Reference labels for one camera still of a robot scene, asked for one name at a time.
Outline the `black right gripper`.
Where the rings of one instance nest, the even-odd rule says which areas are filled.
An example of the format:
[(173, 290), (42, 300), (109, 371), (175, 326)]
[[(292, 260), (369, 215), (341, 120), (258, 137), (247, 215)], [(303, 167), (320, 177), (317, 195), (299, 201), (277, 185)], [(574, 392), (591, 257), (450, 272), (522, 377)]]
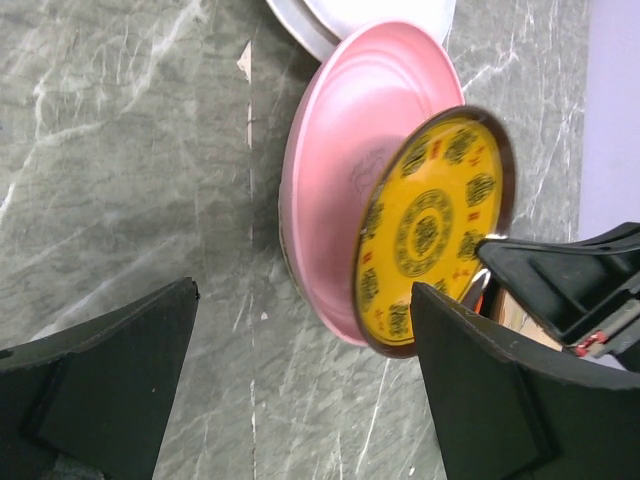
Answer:
[(477, 257), (556, 341), (639, 372), (639, 225), (573, 243), (484, 239)]

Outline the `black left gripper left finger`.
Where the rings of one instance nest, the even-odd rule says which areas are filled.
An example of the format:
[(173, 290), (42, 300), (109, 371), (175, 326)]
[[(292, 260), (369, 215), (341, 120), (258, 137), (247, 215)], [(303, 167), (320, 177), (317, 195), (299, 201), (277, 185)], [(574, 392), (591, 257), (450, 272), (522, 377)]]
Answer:
[(198, 303), (185, 277), (2, 349), (2, 478), (40, 479), (60, 455), (110, 479), (151, 478)]

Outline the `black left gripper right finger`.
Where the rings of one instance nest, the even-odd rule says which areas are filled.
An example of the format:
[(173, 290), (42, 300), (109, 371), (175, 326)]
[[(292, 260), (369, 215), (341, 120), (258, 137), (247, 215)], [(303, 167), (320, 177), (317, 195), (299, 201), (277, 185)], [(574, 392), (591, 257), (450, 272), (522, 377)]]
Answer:
[(553, 350), (412, 287), (411, 320), (450, 479), (636, 479), (639, 376)]

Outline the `yellow patterned plate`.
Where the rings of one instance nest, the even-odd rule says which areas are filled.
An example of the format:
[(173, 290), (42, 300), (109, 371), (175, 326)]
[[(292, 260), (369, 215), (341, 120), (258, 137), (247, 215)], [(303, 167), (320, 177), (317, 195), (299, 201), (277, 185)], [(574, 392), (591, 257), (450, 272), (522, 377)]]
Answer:
[(368, 200), (354, 253), (353, 310), (368, 346), (415, 356), (416, 282), (469, 309), (481, 303), (490, 274), (476, 248), (509, 233), (516, 180), (506, 128), (484, 108), (449, 108), (409, 136)]

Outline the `pink plate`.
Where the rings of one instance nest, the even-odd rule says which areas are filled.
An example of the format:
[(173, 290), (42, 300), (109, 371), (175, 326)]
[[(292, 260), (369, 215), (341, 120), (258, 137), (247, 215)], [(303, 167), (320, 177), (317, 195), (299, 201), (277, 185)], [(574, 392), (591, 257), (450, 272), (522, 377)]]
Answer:
[(463, 102), (441, 44), (398, 19), (348, 35), (307, 86), (283, 159), (279, 236), (299, 294), (338, 338), (366, 343), (354, 314), (354, 254), (380, 175), (421, 123)]

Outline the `beige plate on tray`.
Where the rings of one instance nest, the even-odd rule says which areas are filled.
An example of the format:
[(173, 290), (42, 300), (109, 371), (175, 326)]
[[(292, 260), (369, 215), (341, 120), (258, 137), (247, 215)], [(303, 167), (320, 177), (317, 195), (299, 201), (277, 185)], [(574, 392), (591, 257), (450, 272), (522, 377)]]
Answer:
[(499, 288), (490, 310), (490, 318), (496, 323), (513, 330), (551, 349), (561, 351), (563, 347), (553, 340), (525, 310), (504, 289)]

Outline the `white deep plate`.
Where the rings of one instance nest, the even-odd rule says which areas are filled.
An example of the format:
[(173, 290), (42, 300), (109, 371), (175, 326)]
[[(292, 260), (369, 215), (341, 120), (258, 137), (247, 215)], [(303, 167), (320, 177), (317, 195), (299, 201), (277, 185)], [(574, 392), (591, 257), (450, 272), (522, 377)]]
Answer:
[(443, 42), (451, 30), (455, 0), (267, 0), (285, 30), (315, 59), (326, 60), (337, 45), (369, 23), (413, 22)]

